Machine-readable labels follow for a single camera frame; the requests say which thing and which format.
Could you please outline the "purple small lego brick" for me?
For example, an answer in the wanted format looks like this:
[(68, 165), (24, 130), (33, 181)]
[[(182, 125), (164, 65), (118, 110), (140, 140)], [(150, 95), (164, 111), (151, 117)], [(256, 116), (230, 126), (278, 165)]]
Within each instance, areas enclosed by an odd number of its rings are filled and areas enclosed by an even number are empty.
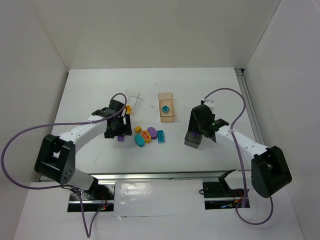
[(117, 137), (117, 141), (118, 141), (118, 142), (124, 142), (124, 141), (125, 141), (125, 136), (124, 136), (124, 135), (119, 135), (119, 136)]

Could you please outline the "teal small lego brick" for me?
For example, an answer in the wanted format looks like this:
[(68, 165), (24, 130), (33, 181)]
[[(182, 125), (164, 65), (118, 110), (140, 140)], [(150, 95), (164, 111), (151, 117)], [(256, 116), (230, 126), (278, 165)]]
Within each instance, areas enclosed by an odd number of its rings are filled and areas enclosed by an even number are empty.
[(161, 110), (162, 110), (163, 113), (167, 114), (167, 113), (169, 112), (170, 108), (165, 105), (165, 106), (163, 106), (163, 107), (161, 108)]

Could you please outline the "teal long lego brick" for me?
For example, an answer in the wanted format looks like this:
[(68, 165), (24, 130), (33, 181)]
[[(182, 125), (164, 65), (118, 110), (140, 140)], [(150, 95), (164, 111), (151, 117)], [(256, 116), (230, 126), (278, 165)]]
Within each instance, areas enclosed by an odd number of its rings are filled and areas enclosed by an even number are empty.
[(158, 143), (162, 144), (165, 142), (165, 136), (164, 136), (164, 131), (163, 130), (158, 130), (157, 131), (157, 139), (158, 139)]

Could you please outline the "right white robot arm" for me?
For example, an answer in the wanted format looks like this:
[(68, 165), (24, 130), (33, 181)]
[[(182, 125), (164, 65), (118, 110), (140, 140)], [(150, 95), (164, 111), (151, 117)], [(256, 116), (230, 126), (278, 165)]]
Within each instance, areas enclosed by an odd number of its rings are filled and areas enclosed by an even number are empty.
[(259, 144), (231, 129), (225, 120), (216, 120), (215, 114), (205, 104), (191, 110), (184, 144), (198, 148), (202, 137), (241, 154), (242, 160), (251, 168), (249, 187), (261, 197), (269, 198), (292, 182), (285, 155), (279, 147)]

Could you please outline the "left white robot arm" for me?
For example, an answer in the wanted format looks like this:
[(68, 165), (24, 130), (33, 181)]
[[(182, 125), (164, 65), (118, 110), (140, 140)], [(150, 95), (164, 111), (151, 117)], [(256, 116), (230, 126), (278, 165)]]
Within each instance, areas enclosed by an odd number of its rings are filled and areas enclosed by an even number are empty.
[(106, 139), (132, 135), (126, 105), (112, 99), (107, 107), (94, 111), (84, 124), (60, 135), (44, 137), (35, 162), (36, 173), (61, 185), (71, 185), (90, 195), (100, 191), (99, 180), (76, 169), (76, 154), (99, 135)]

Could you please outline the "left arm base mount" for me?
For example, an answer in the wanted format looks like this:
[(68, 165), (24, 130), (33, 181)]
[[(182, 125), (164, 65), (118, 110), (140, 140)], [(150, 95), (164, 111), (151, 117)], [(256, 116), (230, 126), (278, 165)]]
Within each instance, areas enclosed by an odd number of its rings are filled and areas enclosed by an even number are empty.
[[(102, 208), (102, 212), (113, 212), (114, 211), (114, 198), (116, 183), (115, 182), (105, 182), (102, 185), (107, 189), (103, 193), (99, 193), (98, 197), (93, 197), (80, 191), (81, 200), (83, 204), (84, 212), (96, 212), (98, 208)], [(81, 203), (79, 196), (71, 190), (71, 187), (62, 187), (65, 190), (69, 191), (69, 200), (67, 205), (68, 213), (80, 213), (81, 212)]]

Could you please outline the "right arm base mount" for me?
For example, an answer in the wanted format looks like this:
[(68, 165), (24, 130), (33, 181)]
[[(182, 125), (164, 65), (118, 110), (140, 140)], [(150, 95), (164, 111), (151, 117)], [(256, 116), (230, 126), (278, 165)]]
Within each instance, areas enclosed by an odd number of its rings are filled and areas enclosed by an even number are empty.
[(217, 178), (217, 180), (205, 181), (202, 189), (198, 191), (204, 197), (206, 210), (235, 209), (240, 204), (244, 190), (242, 188), (231, 189), (226, 182), (228, 177), (235, 170), (229, 170)]

